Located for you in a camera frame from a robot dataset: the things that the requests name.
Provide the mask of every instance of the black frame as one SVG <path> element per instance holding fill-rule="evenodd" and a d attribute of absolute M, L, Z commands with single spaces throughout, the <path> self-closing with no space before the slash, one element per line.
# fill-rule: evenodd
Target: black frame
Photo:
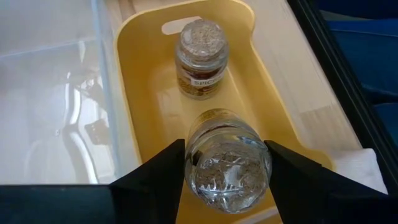
<path fill-rule="evenodd" d="M 398 149 L 364 96 L 326 22 L 311 0 L 287 0 L 359 141 L 373 148 L 389 194 L 398 193 Z"/>

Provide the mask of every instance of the spice jar label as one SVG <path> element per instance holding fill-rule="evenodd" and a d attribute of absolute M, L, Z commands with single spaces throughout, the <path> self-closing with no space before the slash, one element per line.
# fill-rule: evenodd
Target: spice jar label
<path fill-rule="evenodd" d="M 220 74 L 218 74 L 214 77 L 211 77 L 209 79 L 206 79 L 206 80 L 198 80 L 195 78 L 191 78 L 191 85 L 202 86 L 202 87 L 211 86 L 211 85 L 217 83 L 218 81 L 220 81 L 223 78 L 223 76 L 224 76 L 224 72 L 221 72 Z"/>

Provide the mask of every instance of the wooden surface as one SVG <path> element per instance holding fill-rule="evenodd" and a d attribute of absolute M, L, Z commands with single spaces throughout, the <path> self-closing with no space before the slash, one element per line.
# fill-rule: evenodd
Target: wooden surface
<path fill-rule="evenodd" d="M 121 23 L 134 13 L 182 1 L 107 0 L 106 3 L 116 35 Z M 254 46 L 303 145 L 326 152 L 362 149 L 287 2 L 245 2 L 256 13 Z"/>

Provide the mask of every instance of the clear glass jar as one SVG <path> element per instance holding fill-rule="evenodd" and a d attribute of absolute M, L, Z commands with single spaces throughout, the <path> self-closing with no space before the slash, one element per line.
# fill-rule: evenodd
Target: clear glass jar
<path fill-rule="evenodd" d="M 263 198 L 271 155 L 256 132 L 232 111 L 213 109 L 193 123 L 185 180 L 208 206 L 225 213 L 249 210 Z"/>
<path fill-rule="evenodd" d="M 228 43 L 221 27 L 199 19 L 187 24 L 175 49 L 178 87 L 190 98 L 205 100 L 220 88 L 228 61 Z"/>

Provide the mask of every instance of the yellow plastic bin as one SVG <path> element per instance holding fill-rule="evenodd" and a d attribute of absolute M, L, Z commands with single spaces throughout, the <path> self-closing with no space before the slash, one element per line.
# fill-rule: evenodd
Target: yellow plastic bin
<path fill-rule="evenodd" d="M 174 65 L 178 34 L 162 32 L 167 22 L 195 16 L 217 22 L 226 32 L 230 47 L 221 89 L 204 101 L 192 100 L 179 92 Z M 304 148 L 297 139 L 279 94 L 253 47 L 253 29 L 253 11 L 237 0 L 174 4 L 138 13 L 123 24 L 115 42 L 116 60 L 131 115 L 135 150 L 142 162 L 176 139 L 186 138 L 193 120 L 202 112 L 226 108 L 240 115 L 262 139 L 271 139 L 331 169 L 326 155 Z M 231 223 L 274 206 L 268 190 L 261 204 L 250 212 L 222 214 L 206 207 L 184 186 L 177 222 Z M 264 220 L 279 222 L 279 217 Z"/>

